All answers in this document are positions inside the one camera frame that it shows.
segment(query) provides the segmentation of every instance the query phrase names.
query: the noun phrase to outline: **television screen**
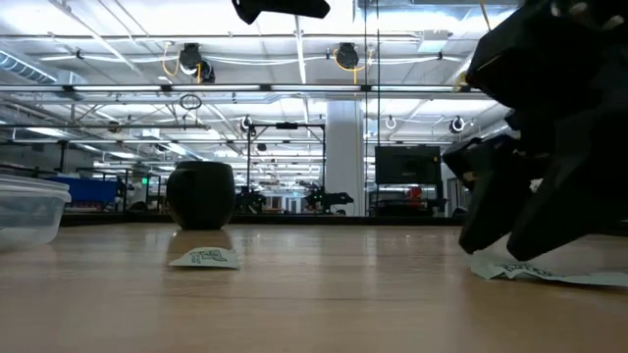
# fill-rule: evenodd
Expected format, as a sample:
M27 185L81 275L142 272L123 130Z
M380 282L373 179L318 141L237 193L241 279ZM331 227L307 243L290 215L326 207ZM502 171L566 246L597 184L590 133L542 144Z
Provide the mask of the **television screen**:
M380 146L375 148L377 184L438 184L441 149L431 146Z

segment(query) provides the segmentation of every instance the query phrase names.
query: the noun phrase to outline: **pillar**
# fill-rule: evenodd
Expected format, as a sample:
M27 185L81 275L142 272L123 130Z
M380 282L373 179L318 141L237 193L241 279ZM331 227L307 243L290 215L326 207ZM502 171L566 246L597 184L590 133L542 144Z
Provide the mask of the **pillar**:
M328 102L326 124L326 190L346 192L354 200L354 204L338 205L333 210L364 217L364 124L359 101Z

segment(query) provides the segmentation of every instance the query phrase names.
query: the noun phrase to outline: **black mug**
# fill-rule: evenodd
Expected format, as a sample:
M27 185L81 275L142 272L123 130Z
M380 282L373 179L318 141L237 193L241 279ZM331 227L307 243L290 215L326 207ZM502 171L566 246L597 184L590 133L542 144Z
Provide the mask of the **black mug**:
M173 219L183 229L220 229L236 205L232 167L217 162L181 162L168 178L166 197Z

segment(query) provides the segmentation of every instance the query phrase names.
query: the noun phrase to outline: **white paper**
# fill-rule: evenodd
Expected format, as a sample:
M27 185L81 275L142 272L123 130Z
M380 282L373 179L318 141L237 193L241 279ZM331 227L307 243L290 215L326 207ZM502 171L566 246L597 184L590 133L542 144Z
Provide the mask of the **white paper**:
M216 247L199 247L189 250L170 266L213 267L239 269L239 260L234 250Z
M575 284L628 286L628 274L598 273L581 276L563 276L515 260L507 260L495 255L477 252L471 257L471 271L484 278L532 276L544 280L557 280Z

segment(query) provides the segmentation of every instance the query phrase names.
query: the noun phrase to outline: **blue container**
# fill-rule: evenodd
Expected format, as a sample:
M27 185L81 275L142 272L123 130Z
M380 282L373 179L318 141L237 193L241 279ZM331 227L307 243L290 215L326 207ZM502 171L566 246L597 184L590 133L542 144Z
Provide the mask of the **blue container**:
M116 201L118 183L73 177L54 176L47 180L61 182L70 187L72 202L106 202Z

